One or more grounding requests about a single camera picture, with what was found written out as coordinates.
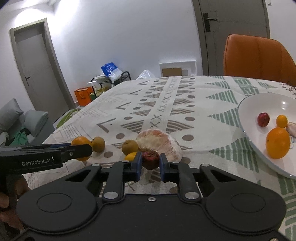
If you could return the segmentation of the person's left hand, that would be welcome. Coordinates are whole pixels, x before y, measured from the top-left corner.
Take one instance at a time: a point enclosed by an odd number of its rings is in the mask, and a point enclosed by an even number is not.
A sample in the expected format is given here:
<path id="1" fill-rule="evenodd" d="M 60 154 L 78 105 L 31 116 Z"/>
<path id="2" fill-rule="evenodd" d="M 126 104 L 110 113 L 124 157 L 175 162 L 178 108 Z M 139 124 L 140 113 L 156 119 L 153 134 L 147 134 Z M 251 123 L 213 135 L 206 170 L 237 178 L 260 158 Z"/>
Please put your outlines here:
<path id="1" fill-rule="evenodd" d="M 30 190 L 23 175 L 1 176 L 1 222 L 10 227 L 23 230 L 23 225 L 16 214 L 18 199 Z"/>

